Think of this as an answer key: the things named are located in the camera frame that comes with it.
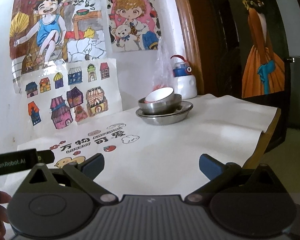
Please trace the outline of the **steel plate with sticker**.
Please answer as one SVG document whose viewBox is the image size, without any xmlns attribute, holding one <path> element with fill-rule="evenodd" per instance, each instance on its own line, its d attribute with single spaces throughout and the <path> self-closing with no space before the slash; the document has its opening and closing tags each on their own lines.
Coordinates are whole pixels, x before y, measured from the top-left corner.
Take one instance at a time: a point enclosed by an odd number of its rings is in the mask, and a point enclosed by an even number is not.
<svg viewBox="0 0 300 240">
<path fill-rule="evenodd" d="M 171 125 L 183 121 L 193 109 L 193 103 L 182 101 L 177 109 L 170 114 L 161 115 L 145 115 L 141 109 L 137 109 L 135 114 L 141 118 L 145 123 L 153 126 Z"/>
</svg>

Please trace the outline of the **steel bowl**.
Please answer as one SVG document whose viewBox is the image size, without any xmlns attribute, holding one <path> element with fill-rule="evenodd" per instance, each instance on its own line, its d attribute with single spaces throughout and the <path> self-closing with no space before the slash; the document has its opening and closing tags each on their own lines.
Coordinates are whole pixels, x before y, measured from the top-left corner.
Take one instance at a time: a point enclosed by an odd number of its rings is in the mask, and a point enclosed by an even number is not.
<svg viewBox="0 0 300 240">
<path fill-rule="evenodd" d="M 145 98 L 138 101 L 138 106 L 144 115 L 162 115 L 173 113 L 181 105 L 182 97 L 175 94 L 173 99 L 166 102 L 146 103 Z"/>
</svg>

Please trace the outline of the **white bowl red rim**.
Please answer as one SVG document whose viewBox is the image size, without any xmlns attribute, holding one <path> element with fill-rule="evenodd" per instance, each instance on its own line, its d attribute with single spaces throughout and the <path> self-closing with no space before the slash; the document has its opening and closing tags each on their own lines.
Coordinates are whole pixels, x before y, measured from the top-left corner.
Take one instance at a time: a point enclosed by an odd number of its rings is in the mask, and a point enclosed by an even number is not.
<svg viewBox="0 0 300 240">
<path fill-rule="evenodd" d="M 145 97 L 146 103 L 167 102 L 174 98 L 174 89 L 172 87 L 163 87 L 149 93 Z"/>
</svg>

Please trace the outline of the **houses drawing on paper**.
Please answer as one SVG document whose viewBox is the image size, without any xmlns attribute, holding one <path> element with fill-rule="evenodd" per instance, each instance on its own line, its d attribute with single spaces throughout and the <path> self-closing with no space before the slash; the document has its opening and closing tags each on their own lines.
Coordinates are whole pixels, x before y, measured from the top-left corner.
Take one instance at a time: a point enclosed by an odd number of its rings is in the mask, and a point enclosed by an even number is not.
<svg viewBox="0 0 300 240">
<path fill-rule="evenodd" d="M 114 58 L 49 62 L 20 79 L 20 124 L 44 133 L 122 111 Z"/>
</svg>

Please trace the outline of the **white blue water bottle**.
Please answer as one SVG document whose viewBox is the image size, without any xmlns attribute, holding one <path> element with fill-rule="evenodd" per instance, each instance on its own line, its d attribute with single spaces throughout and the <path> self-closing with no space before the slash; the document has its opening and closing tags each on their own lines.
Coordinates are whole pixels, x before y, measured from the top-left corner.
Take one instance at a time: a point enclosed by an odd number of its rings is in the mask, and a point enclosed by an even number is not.
<svg viewBox="0 0 300 240">
<path fill-rule="evenodd" d="M 192 67 L 185 57 L 181 55 L 172 55 L 172 58 L 180 59 L 180 62 L 173 67 L 173 85 L 174 92 L 181 95 L 182 99 L 195 98 L 197 94 L 196 77 L 192 73 Z"/>
</svg>

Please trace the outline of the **clear plastic bag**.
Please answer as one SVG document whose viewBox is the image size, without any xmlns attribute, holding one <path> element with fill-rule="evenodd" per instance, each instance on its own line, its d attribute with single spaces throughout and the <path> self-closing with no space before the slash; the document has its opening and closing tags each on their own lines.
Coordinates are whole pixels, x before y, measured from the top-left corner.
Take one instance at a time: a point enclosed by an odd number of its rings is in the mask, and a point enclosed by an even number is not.
<svg viewBox="0 0 300 240">
<path fill-rule="evenodd" d="M 158 43 L 157 60 L 154 64 L 152 90 L 155 91 L 159 88 L 173 87 L 173 79 L 170 54 L 165 41 L 161 37 Z"/>
</svg>

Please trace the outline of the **orange dress girl painting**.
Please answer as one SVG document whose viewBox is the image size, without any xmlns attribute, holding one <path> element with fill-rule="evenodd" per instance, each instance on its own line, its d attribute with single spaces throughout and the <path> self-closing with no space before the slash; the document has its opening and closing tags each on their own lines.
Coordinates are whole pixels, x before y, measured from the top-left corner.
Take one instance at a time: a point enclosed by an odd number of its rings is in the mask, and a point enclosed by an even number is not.
<svg viewBox="0 0 300 240">
<path fill-rule="evenodd" d="M 252 98 L 283 91 L 288 46 L 276 0 L 228 1 L 241 52 L 241 96 Z"/>
</svg>

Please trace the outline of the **boy with fan drawing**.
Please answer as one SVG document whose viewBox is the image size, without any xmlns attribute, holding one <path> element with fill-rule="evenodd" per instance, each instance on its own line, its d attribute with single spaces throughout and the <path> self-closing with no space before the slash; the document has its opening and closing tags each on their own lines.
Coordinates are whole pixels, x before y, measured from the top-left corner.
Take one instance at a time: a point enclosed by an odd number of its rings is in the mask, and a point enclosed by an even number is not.
<svg viewBox="0 0 300 240">
<path fill-rule="evenodd" d="M 14 0 L 10 57 L 15 76 L 105 58 L 101 0 Z"/>
</svg>

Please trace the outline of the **girl with dog drawing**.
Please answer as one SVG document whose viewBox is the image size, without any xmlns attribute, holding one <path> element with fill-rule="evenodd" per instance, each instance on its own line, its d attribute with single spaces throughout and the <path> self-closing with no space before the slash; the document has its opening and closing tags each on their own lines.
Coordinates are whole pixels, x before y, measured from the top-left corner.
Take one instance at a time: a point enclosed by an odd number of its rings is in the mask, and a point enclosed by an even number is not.
<svg viewBox="0 0 300 240">
<path fill-rule="evenodd" d="M 161 27 L 155 0 L 107 0 L 114 52 L 157 50 Z"/>
</svg>

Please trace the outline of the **brown wooden door frame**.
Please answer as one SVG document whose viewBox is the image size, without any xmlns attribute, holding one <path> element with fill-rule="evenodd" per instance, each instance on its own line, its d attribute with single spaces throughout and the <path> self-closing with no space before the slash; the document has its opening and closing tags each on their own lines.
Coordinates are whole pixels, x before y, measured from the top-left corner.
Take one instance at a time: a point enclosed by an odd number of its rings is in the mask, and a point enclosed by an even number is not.
<svg viewBox="0 0 300 240">
<path fill-rule="evenodd" d="M 186 59 L 193 68 L 198 94 L 216 94 L 215 27 L 210 0 L 175 0 Z"/>
</svg>

